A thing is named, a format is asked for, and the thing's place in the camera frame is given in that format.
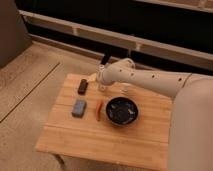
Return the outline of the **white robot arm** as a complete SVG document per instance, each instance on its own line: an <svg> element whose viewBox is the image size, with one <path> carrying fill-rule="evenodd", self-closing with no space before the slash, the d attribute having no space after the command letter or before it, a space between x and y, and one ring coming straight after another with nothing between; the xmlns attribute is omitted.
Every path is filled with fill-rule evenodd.
<svg viewBox="0 0 213 171"><path fill-rule="evenodd" d="M138 70L125 58L100 65L102 85L130 83L172 99L167 171L213 171L213 76Z"/></svg>

